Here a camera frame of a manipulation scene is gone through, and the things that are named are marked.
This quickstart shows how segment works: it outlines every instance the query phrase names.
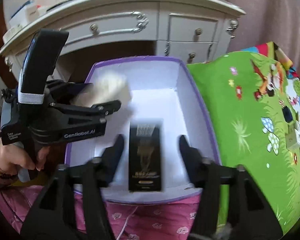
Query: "bracelet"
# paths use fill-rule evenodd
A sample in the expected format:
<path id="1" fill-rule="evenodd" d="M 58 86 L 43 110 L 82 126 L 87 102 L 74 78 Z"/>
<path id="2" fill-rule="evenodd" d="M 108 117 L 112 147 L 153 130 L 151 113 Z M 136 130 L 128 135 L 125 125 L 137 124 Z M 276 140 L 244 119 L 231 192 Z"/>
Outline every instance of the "bracelet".
<path id="1" fill-rule="evenodd" d="M 0 172 L 0 178 L 1 179 L 14 179 L 16 178 L 18 175 L 10 175 L 10 174 L 5 174 L 5 173 L 1 173 Z"/>

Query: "dresser drawer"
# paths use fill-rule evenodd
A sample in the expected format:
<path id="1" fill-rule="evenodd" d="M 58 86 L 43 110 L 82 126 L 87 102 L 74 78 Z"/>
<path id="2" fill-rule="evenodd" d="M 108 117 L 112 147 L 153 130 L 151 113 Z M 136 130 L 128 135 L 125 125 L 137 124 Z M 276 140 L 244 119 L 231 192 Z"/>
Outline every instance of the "dresser drawer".
<path id="1" fill-rule="evenodd" d="M 170 15 L 170 41 L 213 41 L 218 19 Z"/>
<path id="2" fill-rule="evenodd" d="M 159 40 L 218 42 L 225 14 L 204 7 L 160 3 Z"/>
<path id="3" fill-rule="evenodd" d="M 169 42 L 170 57 L 181 59 L 185 64 L 202 63 L 211 60 L 218 46 L 217 42 Z"/>
<path id="4" fill-rule="evenodd" d="M 82 11 L 50 25 L 69 31 L 61 54 L 102 43 L 156 40 L 158 3 L 122 3 Z"/>

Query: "white cable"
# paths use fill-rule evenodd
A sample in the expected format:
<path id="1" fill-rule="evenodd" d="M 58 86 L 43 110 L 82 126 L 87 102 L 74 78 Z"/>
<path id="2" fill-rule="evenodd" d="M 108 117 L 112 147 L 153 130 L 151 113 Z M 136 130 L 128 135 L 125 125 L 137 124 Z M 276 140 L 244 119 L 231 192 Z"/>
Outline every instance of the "white cable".
<path id="1" fill-rule="evenodd" d="M 124 222 L 123 228 L 122 228 L 120 234 L 119 234 L 118 237 L 117 237 L 117 240 L 119 240 L 120 237 L 122 236 L 122 234 L 123 234 L 123 232 L 124 232 L 124 230 L 125 230 L 125 228 L 126 228 L 126 226 L 127 226 L 127 223 L 128 223 L 128 221 L 129 221 L 130 217 L 135 213 L 135 211 L 137 210 L 137 208 L 138 208 L 138 207 L 136 207 L 136 208 L 133 210 L 133 212 L 132 212 L 130 215 L 127 216 L 126 221 Z"/>

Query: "white box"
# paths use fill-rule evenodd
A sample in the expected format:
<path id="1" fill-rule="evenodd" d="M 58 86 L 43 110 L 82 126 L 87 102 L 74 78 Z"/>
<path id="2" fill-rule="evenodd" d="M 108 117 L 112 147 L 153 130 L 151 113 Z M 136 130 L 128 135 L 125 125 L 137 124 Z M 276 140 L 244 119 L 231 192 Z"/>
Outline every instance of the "white box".
<path id="1" fill-rule="evenodd" d="M 179 137 L 185 135 L 191 147 L 202 156 L 220 164 L 209 112 L 205 107 L 184 63 L 171 57 L 131 57 L 95 64 L 87 83 L 94 83 L 108 71 L 127 78 L 132 100 L 118 112 L 106 117 L 103 137 L 67 145 L 65 163 L 78 166 L 98 157 L 104 148 L 112 146 L 118 134 L 125 137 L 125 147 L 111 186 L 102 189 L 104 199 L 118 203 L 168 203 L 199 194 L 190 183 L 179 151 Z M 160 120 L 162 192 L 128 191 L 130 122 Z"/>
<path id="2" fill-rule="evenodd" d="M 16 35 L 19 31 L 22 30 L 22 26 L 16 25 L 12 26 L 2 37 L 3 43 L 6 44 L 14 35 Z"/>
<path id="3" fill-rule="evenodd" d="M 300 148 L 300 132 L 296 129 L 290 130 L 290 133 L 286 134 L 287 149 L 291 152 Z"/>
<path id="4" fill-rule="evenodd" d="M 294 130 L 297 130 L 300 133 L 300 122 L 298 120 L 293 124 L 288 125 L 288 134 L 294 133 Z"/>
<path id="5" fill-rule="evenodd" d="M 9 21 L 10 26 L 21 25 L 23 28 L 39 18 L 39 12 L 35 3 L 25 5 Z"/>

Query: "pink fabric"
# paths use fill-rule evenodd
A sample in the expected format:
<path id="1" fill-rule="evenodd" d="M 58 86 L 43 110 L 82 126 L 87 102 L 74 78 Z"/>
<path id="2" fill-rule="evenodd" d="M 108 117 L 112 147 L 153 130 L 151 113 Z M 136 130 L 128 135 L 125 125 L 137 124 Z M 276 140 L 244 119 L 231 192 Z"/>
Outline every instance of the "pink fabric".
<path id="1" fill-rule="evenodd" d="M 24 220 L 41 186 L 9 187 L 3 195 L 16 214 Z M 77 228 L 85 231 L 82 196 L 75 194 Z M 117 238 L 133 240 L 183 240 L 192 227 L 200 196 L 162 205 L 122 205 L 105 202 L 108 218 Z M 0 195 L 0 210 L 9 223 L 20 232 L 22 224 L 6 206 Z"/>

